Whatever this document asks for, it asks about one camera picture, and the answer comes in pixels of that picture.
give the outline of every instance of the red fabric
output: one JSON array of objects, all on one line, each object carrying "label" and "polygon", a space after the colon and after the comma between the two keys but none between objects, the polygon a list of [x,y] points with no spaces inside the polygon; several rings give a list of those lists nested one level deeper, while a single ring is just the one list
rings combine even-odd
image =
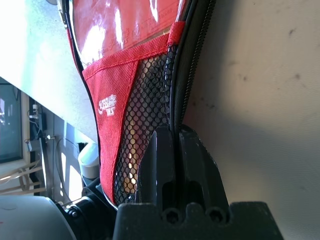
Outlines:
[{"label": "red fabric", "polygon": [[[73,0],[73,28],[81,60],[92,64],[146,42],[168,29],[183,14],[186,0]],[[101,37],[97,30],[103,31]],[[122,36],[119,44],[118,34]]]},{"label": "red fabric", "polygon": [[100,181],[113,202],[123,119],[138,63],[167,52],[169,43],[179,42],[183,27],[184,23],[177,22],[172,25],[170,34],[104,57],[82,72],[93,100],[100,139]]}]

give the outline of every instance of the white wall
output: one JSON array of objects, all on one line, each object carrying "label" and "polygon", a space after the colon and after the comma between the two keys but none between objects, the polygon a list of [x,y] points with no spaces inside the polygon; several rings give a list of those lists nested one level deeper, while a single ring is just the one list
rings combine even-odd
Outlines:
[{"label": "white wall", "polygon": [[320,1],[217,0],[185,123],[229,202],[264,201],[285,239],[320,239]]}]

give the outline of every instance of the window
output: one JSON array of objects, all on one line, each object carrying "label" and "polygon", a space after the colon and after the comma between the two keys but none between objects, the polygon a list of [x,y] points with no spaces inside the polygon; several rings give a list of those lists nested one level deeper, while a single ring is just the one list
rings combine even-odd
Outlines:
[{"label": "window", "polygon": [[20,91],[0,77],[0,163],[23,159]]}]

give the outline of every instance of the cable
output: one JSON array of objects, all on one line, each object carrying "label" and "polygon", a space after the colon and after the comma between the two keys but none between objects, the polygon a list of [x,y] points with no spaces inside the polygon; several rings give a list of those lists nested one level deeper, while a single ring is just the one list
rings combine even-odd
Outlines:
[{"label": "cable", "polygon": [[55,145],[55,167],[56,167],[56,170],[57,170],[57,172],[58,172],[60,182],[61,182],[61,184],[62,184],[62,191],[64,192],[64,194],[65,194],[65,196],[68,198],[68,200],[69,200],[70,202],[72,202],[71,199],[69,198],[69,195],[67,194],[67,191],[66,191],[66,188],[65,188],[65,180],[62,178],[61,173],[60,173],[60,169],[59,169],[59,167],[58,167],[58,160],[57,160],[57,152],[58,152],[58,151],[57,151],[57,149],[58,149],[59,143],[60,143],[62,140],[66,140],[67,142],[71,143],[71,144],[76,148],[78,154],[79,154],[79,151],[78,151],[78,147],[77,147],[72,141],[70,141],[69,139],[67,139],[67,138],[65,138],[65,137],[60,138],[60,139],[56,142],[56,145]]},{"label": "cable", "polygon": [[29,113],[30,113],[30,110],[28,110],[28,111],[26,112],[26,115],[28,116],[29,122],[35,124],[35,126],[38,128],[38,132],[36,133],[36,135],[38,136],[39,133],[40,133],[40,127],[39,127],[38,123],[36,123],[35,121],[31,121],[31,120],[30,120]]},{"label": "cable", "polygon": [[[38,163],[40,163],[40,160],[38,160],[37,161],[37,163],[32,167],[32,168],[30,168],[29,170],[32,170],[32,169],[34,169],[37,165],[38,165]],[[15,179],[15,178],[11,178],[11,179],[9,179],[8,181],[6,181],[5,183],[1,183],[1,185],[3,186],[3,185],[6,185],[8,182],[10,182],[10,180],[12,180],[12,179]]]}]

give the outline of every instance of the screw hole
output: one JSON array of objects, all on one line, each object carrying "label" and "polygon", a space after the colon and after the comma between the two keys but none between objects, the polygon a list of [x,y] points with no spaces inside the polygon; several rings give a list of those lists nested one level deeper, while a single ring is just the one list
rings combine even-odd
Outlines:
[{"label": "screw hole", "polygon": [[181,215],[177,209],[168,208],[162,213],[162,219],[169,224],[177,225],[181,222]]},{"label": "screw hole", "polygon": [[216,224],[225,224],[226,223],[226,214],[219,207],[211,207],[206,211],[206,214],[210,217],[211,221]]}]

